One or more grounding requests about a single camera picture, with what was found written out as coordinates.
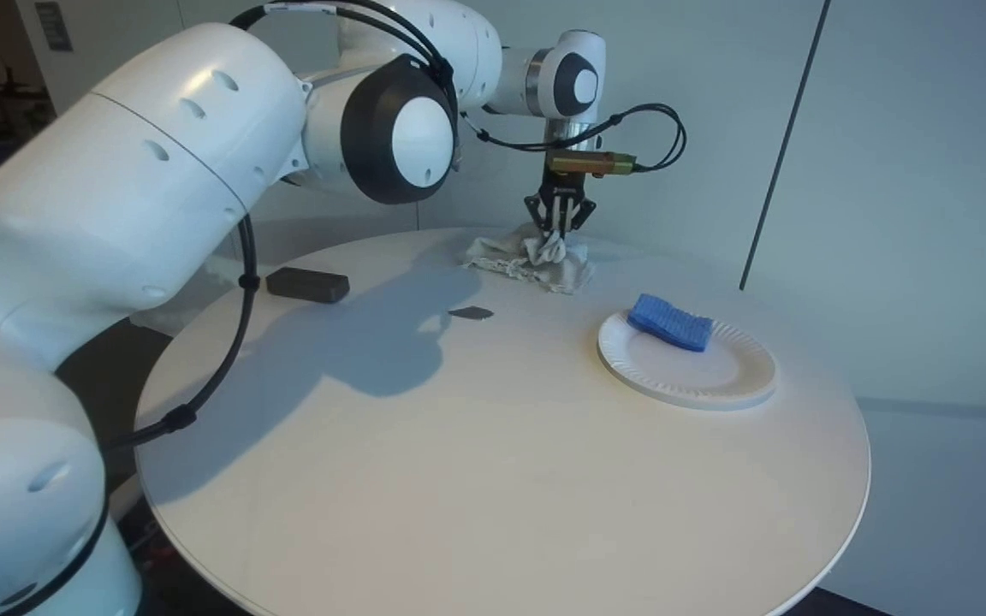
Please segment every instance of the round table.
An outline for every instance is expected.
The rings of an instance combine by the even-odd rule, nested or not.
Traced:
[[[338,305],[259,294],[248,347],[178,435],[137,448],[175,548],[273,616],[777,614],[854,540],[871,441],[854,395],[740,294],[592,247],[574,294],[462,267],[476,233],[320,250]],[[766,400],[671,404],[598,355],[640,290],[749,331]],[[158,359],[140,425],[229,347],[219,297]]]

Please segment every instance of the plate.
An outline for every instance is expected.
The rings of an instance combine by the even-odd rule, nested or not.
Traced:
[[[687,352],[633,330],[624,311],[601,320],[598,355],[627,385],[700,411],[760,409],[780,375],[760,339],[729,327],[717,322],[705,352]]]

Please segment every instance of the blue sponge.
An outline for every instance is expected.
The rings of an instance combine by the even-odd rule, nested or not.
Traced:
[[[705,352],[713,335],[713,320],[687,314],[656,294],[640,294],[627,322],[687,352]]]

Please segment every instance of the floor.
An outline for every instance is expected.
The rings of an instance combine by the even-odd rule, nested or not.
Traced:
[[[166,335],[137,330],[130,322],[114,327],[90,347],[81,347],[59,376],[79,395],[91,414],[100,441],[118,441],[132,429],[132,409],[140,388],[166,349]],[[132,477],[132,459],[128,448],[107,454],[110,486]],[[221,598],[205,578],[199,578],[188,563],[169,546],[154,525],[148,503],[137,503],[122,522],[122,539],[145,575],[145,611],[140,616],[242,616],[239,605]],[[816,588],[789,616],[880,616],[871,605]]]

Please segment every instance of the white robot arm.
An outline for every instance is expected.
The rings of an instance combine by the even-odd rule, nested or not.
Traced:
[[[132,614],[140,597],[87,411],[53,376],[73,349],[166,305],[277,178],[413,201],[451,171],[458,110],[572,122],[598,98],[601,65],[565,83],[565,63],[502,63],[462,3],[390,7],[419,36],[379,3],[268,3],[353,20],[338,68],[313,80],[239,29],[182,30],[0,169],[0,614]]]

